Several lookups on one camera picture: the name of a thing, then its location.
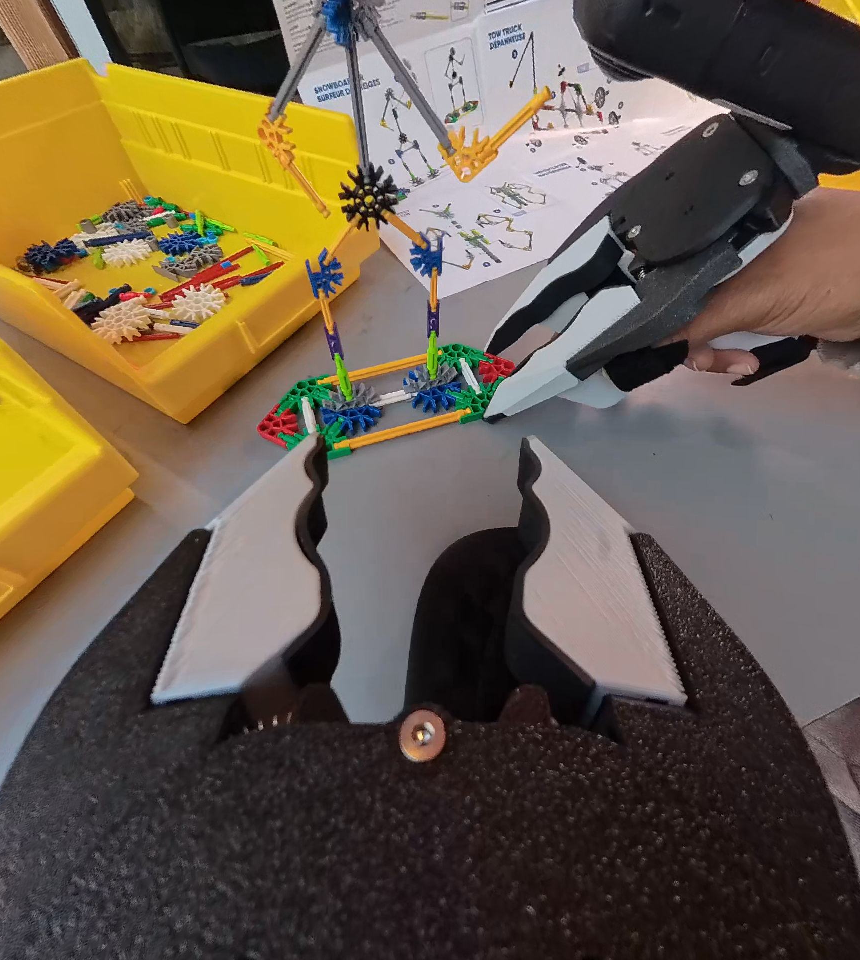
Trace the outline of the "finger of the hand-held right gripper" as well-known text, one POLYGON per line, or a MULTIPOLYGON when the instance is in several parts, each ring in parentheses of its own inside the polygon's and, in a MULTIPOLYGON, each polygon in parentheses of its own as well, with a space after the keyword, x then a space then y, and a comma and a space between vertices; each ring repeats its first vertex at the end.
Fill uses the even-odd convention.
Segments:
POLYGON ((485 351, 503 355, 535 327, 562 333, 604 289, 628 286, 625 255, 606 216, 572 234, 499 321, 485 351))
POLYGON ((603 289, 594 296, 579 293, 570 297, 542 322, 556 338, 537 349, 515 372, 496 387, 484 412, 484 420, 495 424, 547 400, 562 397, 595 409, 606 409, 628 396, 603 369, 585 380, 570 373, 567 362, 596 337, 639 304, 628 286, 603 289))

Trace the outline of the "small yellow parts bin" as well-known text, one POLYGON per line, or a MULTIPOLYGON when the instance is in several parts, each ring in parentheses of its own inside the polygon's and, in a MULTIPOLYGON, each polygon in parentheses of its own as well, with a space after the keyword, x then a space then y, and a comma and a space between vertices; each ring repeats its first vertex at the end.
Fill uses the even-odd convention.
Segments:
POLYGON ((0 338, 0 620, 133 500, 137 478, 0 338))

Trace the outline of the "pile of toy parts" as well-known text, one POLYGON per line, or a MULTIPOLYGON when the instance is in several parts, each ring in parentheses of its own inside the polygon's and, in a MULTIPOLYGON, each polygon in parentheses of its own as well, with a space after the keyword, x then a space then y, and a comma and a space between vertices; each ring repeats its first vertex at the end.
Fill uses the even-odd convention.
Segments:
POLYGON ((273 239, 146 195, 80 220, 72 236, 28 246, 14 270, 120 347, 184 339, 228 306, 232 293, 256 287, 291 259, 273 239))

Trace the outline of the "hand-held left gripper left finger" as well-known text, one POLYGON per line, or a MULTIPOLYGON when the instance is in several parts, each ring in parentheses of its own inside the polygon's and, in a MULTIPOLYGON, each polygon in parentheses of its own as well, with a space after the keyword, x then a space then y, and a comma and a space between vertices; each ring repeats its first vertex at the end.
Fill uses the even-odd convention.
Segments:
POLYGON ((320 435, 303 438, 206 526, 154 705, 330 682, 337 617, 318 553, 327 454, 320 435))

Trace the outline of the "person's right hand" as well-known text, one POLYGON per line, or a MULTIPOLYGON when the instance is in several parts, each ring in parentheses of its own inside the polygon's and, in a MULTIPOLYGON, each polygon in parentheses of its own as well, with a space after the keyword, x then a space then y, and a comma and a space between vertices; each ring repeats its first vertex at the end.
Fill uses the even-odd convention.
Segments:
POLYGON ((711 346, 738 332, 860 342, 860 192, 818 188, 800 200, 784 234, 663 343, 687 342, 693 371, 752 375, 755 356, 711 346))

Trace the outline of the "large yellow parts bin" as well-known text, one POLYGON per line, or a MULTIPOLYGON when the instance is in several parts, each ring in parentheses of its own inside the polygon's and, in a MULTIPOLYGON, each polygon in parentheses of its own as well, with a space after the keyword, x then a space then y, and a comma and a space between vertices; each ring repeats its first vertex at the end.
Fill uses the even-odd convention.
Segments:
POLYGON ((173 420, 187 424, 308 322, 321 327, 305 269, 344 231, 338 193, 356 168, 348 116, 294 104, 286 117, 300 172, 331 210, 323 218, 258 138, 266 97, 73 60, 0 81, 0 320, 173 420), (132 197, 157 197, 289 256, 181 341, 103 342, 16 259, 40 241, 132 197))

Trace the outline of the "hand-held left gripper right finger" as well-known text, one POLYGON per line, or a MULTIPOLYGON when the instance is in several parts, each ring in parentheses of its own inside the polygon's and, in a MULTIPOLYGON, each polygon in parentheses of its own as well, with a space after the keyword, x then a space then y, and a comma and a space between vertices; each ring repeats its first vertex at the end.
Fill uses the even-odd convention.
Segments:
POLYGON ((508 610, 508 668, 552 707, 607 696, 686 704, 634 531, 543 441, 521 443, 523 559, 508 610))

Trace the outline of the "wooden board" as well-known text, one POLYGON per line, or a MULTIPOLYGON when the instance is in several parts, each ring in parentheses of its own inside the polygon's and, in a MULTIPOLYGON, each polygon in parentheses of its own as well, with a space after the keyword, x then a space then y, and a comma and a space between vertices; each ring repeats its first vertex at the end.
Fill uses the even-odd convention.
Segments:
POLYGON ((0 27, 28 71, 79 57, 51 1, 0 1, 0 27))

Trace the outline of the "multicolour rod connector toy figure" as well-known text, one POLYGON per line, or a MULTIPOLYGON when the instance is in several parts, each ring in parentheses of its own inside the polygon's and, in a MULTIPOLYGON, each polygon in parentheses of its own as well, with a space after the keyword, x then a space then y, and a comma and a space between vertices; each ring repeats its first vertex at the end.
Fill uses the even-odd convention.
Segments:
POLYGON ((317 258, 316 267, 306 263, 309 282, 314 298, 318 301, 324 320, 327 344, 335 364, 340 398, 348 405, 356 404, 356 394, 340 342, 339 330, 331 313, 330 301, 337 293, 343 273, 338 252, 343 243, 354 234, 389 226, 406 237, 411 243, 411 265, 420 276, 429 279, 427 304, 427 351, 425 365, 430 379, 438 378, 438 328, 439 303, 438 279, 443 267, 443 243, 431 240, 414 230, 395 213, 399 202, 395 183, 384 174, 380 166, 370 160, 364 126, 364 90, 359 64, 360 41, 372 42, 385 66, 400 81, 421 118, 427 123, 437 141, 438 150, 446 166, 463 184, 472 181, 486 166, 494 162, 499 148, 516 134, 524 124, 551 100, 552 92, 544 87, 533 93, 532 98, 495 134, 480 137, 474 133, 468 139, 463 127, 448 131, 442 119, 435 113, 414 78, 384 34, 377 12, 379 2, 323 1, 314 6, 314 20, 291 66, 278 94, 273 98, 268 112, 258 129, 258 136, 273 155, 284 172, 290 174, 324 217, 330 216, 325 201, 316 188, 300 171, 294 158, 292 128, 289 126, 286 109, 297 92, 299 83, 312 64, 316 52, 325 37, 332 39, 345 54, 348 68, 349 93, 356 131, 359 163, 348 171, 349 182, 340 188, 340 210, 347 227, 331 249, 325 249, 317 258))

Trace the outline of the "blue snowflake connector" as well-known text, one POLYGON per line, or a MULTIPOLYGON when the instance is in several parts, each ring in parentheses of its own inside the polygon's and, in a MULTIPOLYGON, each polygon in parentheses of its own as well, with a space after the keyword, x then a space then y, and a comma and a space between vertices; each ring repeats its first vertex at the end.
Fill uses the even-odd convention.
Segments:
POLYGON ((435 376, 430 375, 426 366, 408 370, 403 390, 413 409, 420 407, 423 413, 436 414, 440 410, 449 411, 456 407, 462 384, 458 371, 443 363, 435 376))

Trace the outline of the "white instruction sheet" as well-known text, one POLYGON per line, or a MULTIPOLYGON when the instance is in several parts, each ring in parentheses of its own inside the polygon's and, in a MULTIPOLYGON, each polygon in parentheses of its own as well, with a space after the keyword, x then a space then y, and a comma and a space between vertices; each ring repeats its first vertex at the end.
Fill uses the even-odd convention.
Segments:
POLYGON ((461 183, 372 40, 358 40, 367 157, 397 187, 397 216, 443 244, 440 294, 537 263, 588 210, 673 145, 711 104, 596 66, 572 2, 353 2, 375 14, 439 126, 496 140, 544 92, 496 159, 461 183))

